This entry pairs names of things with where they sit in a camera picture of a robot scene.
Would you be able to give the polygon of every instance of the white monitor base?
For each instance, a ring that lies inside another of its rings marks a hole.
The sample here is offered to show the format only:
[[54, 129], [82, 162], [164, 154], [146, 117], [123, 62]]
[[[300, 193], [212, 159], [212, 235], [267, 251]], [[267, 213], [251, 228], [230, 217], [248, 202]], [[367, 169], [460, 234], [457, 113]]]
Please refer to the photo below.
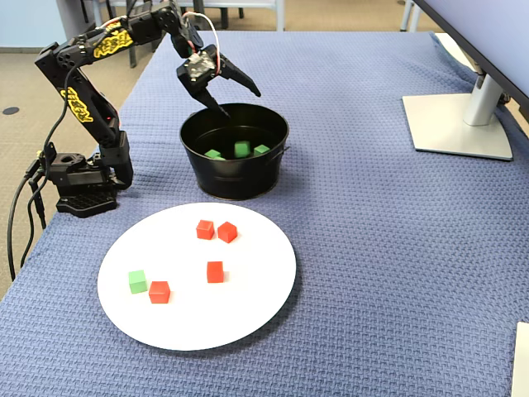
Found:
[[415, 149], [512, 160], [507, 135], [495, 115], [487, 126], [471, 127], [463, 121], [470, 97], [469, 93], [403, 97]]

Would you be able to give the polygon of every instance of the monitor stand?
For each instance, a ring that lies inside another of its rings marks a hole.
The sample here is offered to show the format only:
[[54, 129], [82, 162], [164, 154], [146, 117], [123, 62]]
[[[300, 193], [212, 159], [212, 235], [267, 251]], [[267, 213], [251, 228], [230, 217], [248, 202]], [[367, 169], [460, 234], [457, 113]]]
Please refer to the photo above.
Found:
[[503, 93], [488, 74], [474, 91], [403, 97], [417, 151], [512, 160], [511, 147], [494, 110]]

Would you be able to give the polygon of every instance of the blue tablecloth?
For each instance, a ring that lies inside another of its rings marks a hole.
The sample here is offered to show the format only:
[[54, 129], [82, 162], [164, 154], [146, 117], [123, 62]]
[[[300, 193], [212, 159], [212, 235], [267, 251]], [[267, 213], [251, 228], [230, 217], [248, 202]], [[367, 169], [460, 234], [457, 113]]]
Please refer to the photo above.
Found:
[[290, 124], [277, 187], [239, 203], [293, 244], [287, 303], [239, 342], [188, 353], [136, 342], [99, 304], [99, 266], [125, 230], [214, 200], [179, 141], [201, 105], [166, 38], [121, 111], [134, 185], [115, 211], [55, 215], [0, 305], [0, 394], [509, 395], [516, 324], [529, 320], [529, 145], [511, 115], [497, 113], [513, 162], [416, 152], [402, 96], [475, 80], [429, 34], [220, 38], [263, 97], [224, 79], [212, 95]]

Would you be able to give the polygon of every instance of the black cable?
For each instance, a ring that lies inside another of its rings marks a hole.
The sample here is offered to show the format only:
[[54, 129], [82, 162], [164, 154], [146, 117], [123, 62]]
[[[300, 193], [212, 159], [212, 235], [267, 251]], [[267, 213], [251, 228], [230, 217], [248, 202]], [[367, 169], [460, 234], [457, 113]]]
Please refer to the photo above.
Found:
[[[105, 35], [99, 39], [96, 44], [93, 46], [93, 50], [95, 50], [103, 40], [105, 40], [107, 37], [109, 37], [113, 31], [117, 31], [121, 29], [121, 26], [113, 27], [112, 29], [108, 30]], [[26, 261], [26, 256], [31, 248], [31, 244], [33, 243], [33, 237], [35, 235], [35, 224], [33, 223], [33, 214], [31, 213], [31, 204], [33, 201], [35, 201], [35, 197], [41, 192], [41, 190], [46, 185], [46, 182], [48, 181], [48, 178], [50, 177], [50, 159], [46, 155], [46, 149], [48, 145], [50, 144], [51, 137], [53, 136], [55, 130], [59, 126], [60, 123], [62, 123], [64, 116], [66, 116], [66, 111], [68, 109], [68, 82], [69, 78], [71, 77], [72, 73], [79, 68], [79, 66], [83, 63], [84, 60], [80, 60], [77, 64], [75, 64], [72, 69], [69, 70], [69, 72], [66, 74], [66, 78], [64, 79], [64, 106], [63, 111], [60, 114], [60, 117], [57, 119], [53, 127], [51, 128], [50, 132], [48, 133], [48, 136], [46, 137], [46, 140], [44, 142], [44, 162], [45, 162], [45, 173], [44, 173], [44, 179], [42, 180], [41, 185], [38, 187], [38, 189], [33, 193], [30, 200], [27, 202], [27, 216], [30, 221], [30, 238], [27, 242], [26, 249], [24, 250], [24, 254], [22, 255], [20, 267], [22, 268], [24, 266], [24, 262]]]
[[15, 217], [15, 208], [17, 207], [18, 198], [29, 178], [30, 177], [28, 175], [24, 176], [24, 178], [22, 178], [21, 183], [18, 185], [17, 191], [11, 203], [11, 209], [9, 210], [9, 220], [7, 221], [7, 261], [9, 262], [9, 272], [11, 273], [11, 281], [14, 281], [15, 277], [17, 276], [15, 274], [15, 262], [13, 261], [13, 219]]

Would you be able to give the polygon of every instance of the wall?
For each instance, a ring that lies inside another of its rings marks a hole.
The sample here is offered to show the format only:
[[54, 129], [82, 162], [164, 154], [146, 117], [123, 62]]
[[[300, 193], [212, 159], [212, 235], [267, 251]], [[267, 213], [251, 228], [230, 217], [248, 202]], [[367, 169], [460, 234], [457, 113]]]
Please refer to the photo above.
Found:
[[[0, 0], [0, 47], [45, 47], [87, 29], [80, 0]], [[92, 2], [85, 2], [93, 21]]]

